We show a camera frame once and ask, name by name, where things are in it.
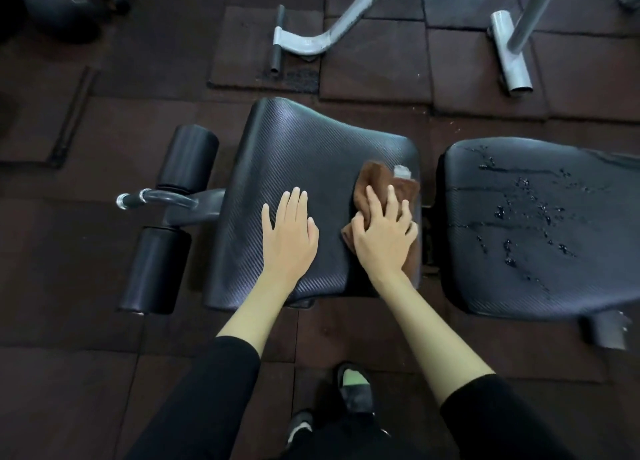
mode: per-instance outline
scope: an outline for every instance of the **black shoe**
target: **black shoe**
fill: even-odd
[[[314,432],[314,416],[310,409],[297,412],[287,428],[287,448]]]
[[[368,384],[355,384],[352,386],[343,386],[342,378],[346,370],[359,372],[367,380]],[[335,383],[338,385],[340,395],[344,401],[344,407],[349,414],[368,413],[375,414],[373,405],[373,392],[371,390],[371,379],[367,375],[364,368],[356,366],[351,362],[343,362],[336,367]]]

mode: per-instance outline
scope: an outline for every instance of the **brown cloth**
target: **brown cloth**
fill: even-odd
[[[412,211],[415,209],[416,200],[420,194],[420,182],[412,179],[394,177],[393,172],[389,170],[384,163],[378,163],[377,161],[366,162],[362,165],[360,175],[358,175],[358,179],[356,180],[356,186],[353,189],[353,203],[356,205],[356,209],[362,212],[364,216],[365,230],[369,229],[369,223],[371,222],[367,185],[371,185],[373,188],[373,191],[380,199],[383,210],[387,208],[387,188],[389,185],[394,186],[398,203],[401,204],[403,200],[408,200],[409,208]],[[398,217],[400,217],[401,213],[402,205],[398,205]],[[351,222],[342,228],[342,239],[344,239],[346,245],[351,249],[351,252],[355,254]],[[409,253],[406,256],[402,270],[409,279],[413,279],[419,265],[420,246],[418,246],[418,239],[416,239],[409,247]]]

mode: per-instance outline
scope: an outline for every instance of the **weight bench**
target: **weight bench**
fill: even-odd
[[[217,148],[206,129],[179,127],[156,189],[118,197],[123,209],[168,204],[163,226],[141,233],[120,310],[173,311],[190,245],[179,228],[203,221],[217,223],[204,305],[237,309],[262,270],[260,209],[275,212],[296,185],[309,193],[320,241],[286,304],[376,296],[340,229],[365,161],[403,165],[420,181],[411,141],[273,98],[253,105],[228,188],[206,190]],[[453,304],[506,319],[588,317],[594,342],[624,348],[627,319],[615,309],[640,299],[640,159],[523,138],[460,141],[440,157],[436,186],[435,204],[413,214],[430,221]]]

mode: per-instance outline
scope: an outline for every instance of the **black leather upholstery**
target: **black leather upholstery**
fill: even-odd
[[[285,190],[307,190],[309,215],[320,229],[318,254],[288,303],[323,295],[372,295],[340,229],[353,214],[353,186],[367,160],[407,166],[420,181],[420,159],[411,141],[332,120],[287,99],[262,99],[244,127],[236,166],[218,221],[204,304],[239,307],[262,270],[260,209],[271,220]],[[420,213],[420,198],[414,215]],[[414,283],[420,278],[416,270]]]
[[[436,180],[443,283],[460,308],[554,319],[640,299],[637,157],[484,138],[451,146]]]

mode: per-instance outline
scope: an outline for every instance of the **foot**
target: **foot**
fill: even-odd
[[[340,364],[336,384],[348,413],[375,413],[371,384],[363,368],[350,362]]]
[[[287,428],[287,448],[291,446],[294,438],[301,438],[314,431],[314,416],[308,409],[303,409],[293,415]]]

